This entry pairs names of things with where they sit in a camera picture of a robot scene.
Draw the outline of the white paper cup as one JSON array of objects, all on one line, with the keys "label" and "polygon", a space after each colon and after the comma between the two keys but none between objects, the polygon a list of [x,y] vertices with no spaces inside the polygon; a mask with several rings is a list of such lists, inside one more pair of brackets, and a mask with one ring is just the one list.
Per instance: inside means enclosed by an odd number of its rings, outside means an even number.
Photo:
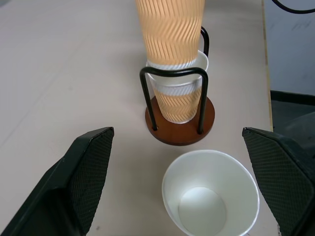
[{"label": "white paper cup", "polygon": [[260,205],[250,172],[217,150],[176,158],[164,174],[162,198],[168,215],[187,236],[246,236]]}]

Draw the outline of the tan ribbed paper cup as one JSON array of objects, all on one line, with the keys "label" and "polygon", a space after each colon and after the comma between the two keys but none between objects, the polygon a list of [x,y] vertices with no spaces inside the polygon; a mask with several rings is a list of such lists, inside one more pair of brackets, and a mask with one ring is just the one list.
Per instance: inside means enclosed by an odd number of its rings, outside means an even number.
[{"label": "tan ribbed paper cup", "polygon": [[135,0],[149,66],[185,69],[197,59],[205,0]]},{"label": "tan ribbed paper cup", "polygon": [[165,77],[147,73],[162,116],[171,123],[183,124],[194,118],[202,93],[202,76]]}]

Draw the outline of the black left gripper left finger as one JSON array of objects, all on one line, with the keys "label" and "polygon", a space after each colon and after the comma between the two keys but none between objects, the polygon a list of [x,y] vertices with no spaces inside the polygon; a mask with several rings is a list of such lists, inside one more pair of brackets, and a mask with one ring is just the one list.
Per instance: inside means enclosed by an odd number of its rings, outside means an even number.
[{"label": "black left gripper left finger", "polygon": [[0,236],[86,236],[105,185],[113,137],[113,127],[77,137]]}]

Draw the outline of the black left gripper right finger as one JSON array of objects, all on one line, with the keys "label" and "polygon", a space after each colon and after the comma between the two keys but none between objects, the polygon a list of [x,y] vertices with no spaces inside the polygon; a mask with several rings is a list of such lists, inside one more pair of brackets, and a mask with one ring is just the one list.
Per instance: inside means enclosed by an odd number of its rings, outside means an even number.
[{"label": "black left gripper right finger", "polygon": [[315,236],[315,158],[274,132],[245,127],[242,136],[281,236]]}]

